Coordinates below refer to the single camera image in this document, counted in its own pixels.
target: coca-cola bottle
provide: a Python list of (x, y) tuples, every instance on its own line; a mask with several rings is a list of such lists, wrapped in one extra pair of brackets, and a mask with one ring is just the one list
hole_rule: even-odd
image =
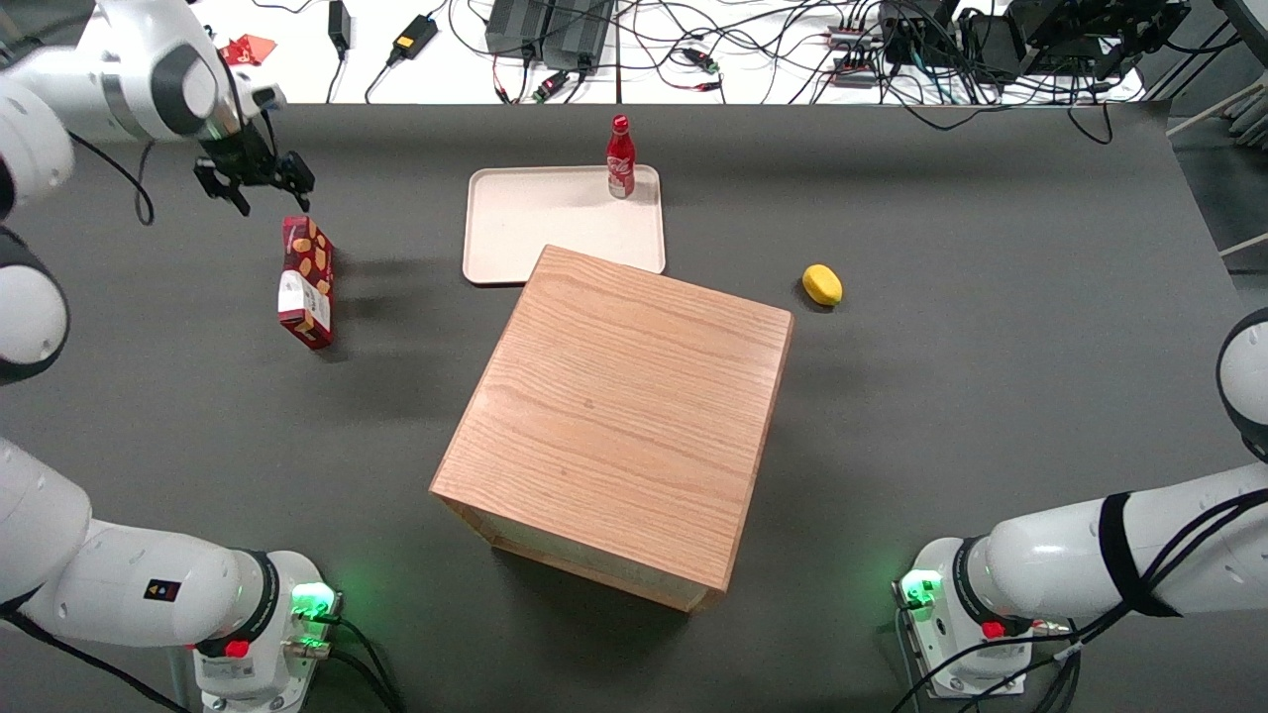
[(634, 141), (625, 114), (612, 117), (612, 138), (607, 142), (607, 190), (615, 198), (634, 193)]

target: white tray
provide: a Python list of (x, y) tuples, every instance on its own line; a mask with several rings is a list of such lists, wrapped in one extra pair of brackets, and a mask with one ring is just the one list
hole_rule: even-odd
[(634, 194), (620, 200), (607, 192), (606, 166), (476, 171), (463, 274), (476, 284), (522, 283), (548, 244), (664, 271), (661, 174), (637, 165), (634, 181)]

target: wooden cube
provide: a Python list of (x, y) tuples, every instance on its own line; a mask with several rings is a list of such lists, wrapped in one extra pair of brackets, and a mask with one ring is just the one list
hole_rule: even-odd
[(730, 582), (791, 332), (548, 246), (431, 492), (493, 547), (697, 610)]

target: table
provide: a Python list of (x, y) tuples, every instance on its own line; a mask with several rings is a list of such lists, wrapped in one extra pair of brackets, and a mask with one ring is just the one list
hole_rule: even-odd
[[(81, 156), (10, 223), (74, 318), (58, 364), (4, 389), (0, 433), (99, 518), (309, 554), (411, 709), (446, 713), (884, 712), (905, 688), (889, 581), (926, 542), (1249, 462), (1212, 378), (1241, 307), (1163, 107), (1112, 107), (1110, 146), (1056, 110), (951, 133), (872, 107), (629, 112), (663, 180), (668, 274), (798, 320), (715, 609), (686, 619), (495, 553), (426, 492), (519, 296), (462, 277), (467, 179), (596, 162), (606, 107), (279, 113), (344, 251), (335, 363), (276, 324), (289, 197), (252, 190), (242, 219), (164, 146), (143, 230), (127, 184)], [(848, 291), (833, 313), (796, 287), (819, 261)], [(1075, 710), (1257, 708), (1244, 652), (1265, 634), (1262, 613), (1129, 618), (1087, 651)], [(166, 688), (161, 652), (87, 648)], [(4, 713), (145, 709), (9, 632), (0, 661)], [(308, 710), (378, 708), (328, 665)]]
[[(264, 80), (276, 81), (287, 98), (295, 103), (323, 103), (331, 79), (337, 67), (333, 47), (326, 37), (327, 9), (323, 0), (259, 0), (261, 5), (281, 5), (292, 9), (307, 8), (292, 14), (281, 9), (265, 9), (251, 0), (202, 0), (193, 5), (194, 13), (218, 33), (217, 44), (224, 46), (230, 39), (252, 33), (268, 37), (279, 43), (278, 48), (257, 70), (250, 74)], [(983, 11), (1003, 13), (1008, 0), (965, 0), (960, 8), (976, 8)], [(353, 16), (353, 49), (349, 52), (347, 67), (342, 79), (335, 84), (336, 103), (361, 103), (365, 89), (387, 60), (388, 49), (397, 33), (418, 14), (427, 14), (440, 5), (440, 0), (346, 0)], [(483, 53), (484, 29), (482, 18), (488, 16), (491, 0), (453, 0), (445, 3), (435, 13), (440, 24), (440, 34), (424, 49), (417, 60), (404, 62), (394, 69), (375, 89), (372, 99), (377, 104), (496, 104), (492, 74), (493, 60)], [(772, 67), (768, 57), (753, 51), (741, 49), (732, 42), (720, 43), (716, 49), (710, 46), (716, 36), (704, 42), (682, 44), (710, 51), (721, 67), (725, 100), (734, 104), (773, 103), (784, 104), (790, 99), (795, 103), (809, 103), (815, 95), (818, 77), (812, 74), (815, 67), (831, 67), (829, 57), (839, 57), (843, 52), (828, 52), (824, 38), (818, 37), (842, 18), (851, 19), (855, 11), (867, 16), (866, 25), (872, 25), (879, 14), (879, 4), (806, 3), (804, 11), (799, 10), (796, 20), (784, 33), (780, 44), (772, 44), (787, 58)], [(710, 75), (694, 69), (685, 69), (673, 62), (664, 62), (666, 53), (673, 41), (682, 36), (678, 23), (687, 29), (714, 27), (713, 23), (729, 24), (753, 15), (773, 11), (760, 20), (739, 25), (760, 43), (773, 41), (780, 36), (789, 10), (798, 8), (786, 0), (747, 0), (725, 3), (723, 0), (701, 0), (699, 3), (666, 5), (654, 0), (618, 0), (624, 28), (620, 33), (620, 62), (629, 67), (623, 71), (623, 101), (628, 104), (718, 104), (723, 103), (719, 91), (695, 93), (673, 89), (658, 77), (650, 67), (662, 63), (661, 72), (666, 81), (695, 86), (710, 81)], [(640, 38), (634, 33), (647, 36)], [(616, 30), (607, 34), (607, 47), (602, 62), (609, 65), (596, 72), (578, 90), (574, 103), (612, 104), (616, 101)], [(497, 70), (502, 84), (514, 96), (522, 79), (521, 62), (503, 58)], [(525, 96), (552, 72), (543, 65), (536, 65), (530, 72)], [(962, 85), (947, 85), (946, 80), (935, 82), (913, 67), (902, 71), (905, 79), (896, 81), (895, 88), (905, 93), (903, 98), (890, 93), (889, 104), (937, 104), (967, 103)], [(1004, 95), (1004, 103), (1040, 103), (1068, 100), (1069, 79), (1042, 79), (1038, 86), (1013, 86)], [(1111, 101), (1125, 101), (1142, 93), (1139, 74), (1132, 72), (1115, 89), (1098, 94), (1097, 98)], [(987, 95), (994, 98), (994, 89)], [(1080, 100), (1090, 100), (1090, 94), (1082, 93)], [(879, 89), (838, 89), (823, 91), (819, 103), (824, 104), (876, 104), (881, 99)], [(554, 101), (562, 101), (563, 96)]]

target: yellow lemon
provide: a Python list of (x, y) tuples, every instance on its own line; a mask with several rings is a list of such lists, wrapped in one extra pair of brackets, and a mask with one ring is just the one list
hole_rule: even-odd
[(801, 287), (805, 288), (810, 299), (824, 307), (841, 304), (846, 291), (841, 287), (841, 279), (827, 265), (810, 265), (801, 275)]

